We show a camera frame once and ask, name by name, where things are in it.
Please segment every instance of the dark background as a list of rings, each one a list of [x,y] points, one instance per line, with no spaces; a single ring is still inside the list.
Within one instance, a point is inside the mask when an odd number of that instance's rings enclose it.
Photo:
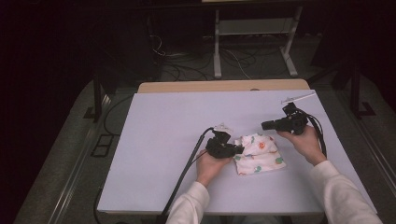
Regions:
[[[161,61],[151,51],[151,32],[168,43],[213,35],[211,10],[109,13],[81,6],[99,8],[108,3],[7,0],[0,5],[1,223],[14,220],[70,108],[94,76],[99,76],[107,93],[155,81]],[[394,9],[383,1],[307,6],[297,33],[324,34],[314,65],[330,66],[352,52],[363,74],[395,108]],[[239,12],[255,15],[248,9]],[[154,31],[147,27],[148,16]]]

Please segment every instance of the white tabletop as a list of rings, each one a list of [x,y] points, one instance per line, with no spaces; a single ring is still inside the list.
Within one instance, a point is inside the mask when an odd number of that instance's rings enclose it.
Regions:
[[[98,210],[108,213],[159,214],[165,207],[202,132],[224,122],[233,128],[231,140],[264,133],[276,139],[286,168],[240,176],[227,165],[208,188],[207,214],[311,214],[323,212],[309,172],[312,166],[292,144],[261,123],[285,117],[280,102],[313,91],[212,91],[138,93],[120,137]],[[373,206],[316,95],[295,102],[321,123],[328,158],[359,188]],[[205,148],[208,133],[201,148]],[[178,191],[196,177],[193,165]]]

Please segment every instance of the patterned cloth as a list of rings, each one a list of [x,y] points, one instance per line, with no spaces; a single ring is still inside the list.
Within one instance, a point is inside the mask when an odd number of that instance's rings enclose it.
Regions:
[[[277,150],[275,139],[271,136],[254,133],[235,140],[235,144],[245,148],[243,154],[233,157],[239,175],[251,175],[286,166]]]

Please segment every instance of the hand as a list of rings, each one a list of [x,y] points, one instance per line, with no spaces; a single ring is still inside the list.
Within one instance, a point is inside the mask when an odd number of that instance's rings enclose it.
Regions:
[[[200,182],[206,188],[214,177],[216,177],[221,169],[233,158],[216,159],[206,152],[206,149],[201,150],[198,154],[197,161],[197,182]]]
[[[314,166],[327,160],[321,152],[317,132],[313,127],[306,125],[304,132],[300,135],[288,132],[277,132],[277,134],[291,141],[297,151]]]

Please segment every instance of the floor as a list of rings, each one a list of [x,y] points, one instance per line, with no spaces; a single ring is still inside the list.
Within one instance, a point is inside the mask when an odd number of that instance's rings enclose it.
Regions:
[[[222,79],[290,78],[279,53],[285,36],[234,36],[220,41]],[[320,36],[310,35],[294,40],[290,57],[299,78],[308,79],[322,70],[310,65],[319,41]],[[204,38],[198,52],[172,47],[161,49],[163,52],[159,53],[166,56],[159,81],[212,80],[210,42],[210,37]],[[312,84],[311,89],[317,91],[379,217],[384,223],[393,223],[396,220],[396,193],[392,182],[396,139],[390,136],[396,132],[396,116],[376,86],[362,77],[361,100],[372,106],[376,116],[356,119],[348,108],[349,85],[341,91],[333,90],[330,85],[333,76],[322,78]],[[136,91],[123,88],[105,97],[104,114],[93,123],[92,119],[84,119],[87,109],[93,107],[92,83],[86,86],[75,101],[15,223],[153,223],[153,216],[95,212]],[[292,220],[293,223],[319,223],[321,216],[292,217]]]

